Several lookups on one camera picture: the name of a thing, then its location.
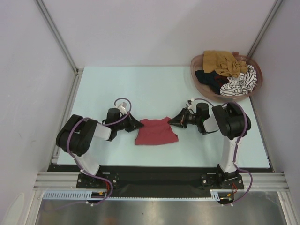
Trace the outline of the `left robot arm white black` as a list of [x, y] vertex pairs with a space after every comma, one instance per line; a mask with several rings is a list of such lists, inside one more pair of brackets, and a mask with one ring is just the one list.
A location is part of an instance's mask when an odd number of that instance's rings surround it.
[[68, 153], [80, 169], [77, 188], [119, 188], [117, 174], [105, 174], [101, 165], [88, 152], [94, 137], [112, 141], [118, 131], [132, 132], [144, 124], [131, 113], [120, 108], [110, 108], [102, 122], [73, 114], [56, 137], [56, 145]]

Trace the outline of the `mustard yellow tank top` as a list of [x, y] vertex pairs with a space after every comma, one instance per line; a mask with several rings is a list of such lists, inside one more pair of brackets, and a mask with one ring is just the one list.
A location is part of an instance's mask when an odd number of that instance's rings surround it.
[[204, 51], [202, 68], [205, 73], [216, 72], [221, 76], [235, 78], [248, 71], [245, 61], [237, 60], [230, 52], [215, 50]]

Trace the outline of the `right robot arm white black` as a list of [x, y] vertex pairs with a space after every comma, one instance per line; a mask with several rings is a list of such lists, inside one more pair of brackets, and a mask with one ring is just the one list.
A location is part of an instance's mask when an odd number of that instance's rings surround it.
[[196, 104], [192, 110], [192, 100], [186, 103], [180, 113], [168, 121], [171, 126], [187, 128], [196, 125], [198, 132], [208, 135], [219, 131], [223, 135], [223, 152], [215, 174], [201, 175], [203, 189], [243, 189], [243, 181], [238, 167], [239, 144], [251, 129], [251, 120], [235, 102], [209, 108], [208, 103]]

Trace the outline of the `red tank top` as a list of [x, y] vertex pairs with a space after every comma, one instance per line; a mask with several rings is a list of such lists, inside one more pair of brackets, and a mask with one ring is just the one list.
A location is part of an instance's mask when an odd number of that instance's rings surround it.
[[179, 138], [168, 123], [169, 120], [169, 117], [140, 120], [144, 126], [138, 131], [135, 145], [157, 146], [178, 142]]

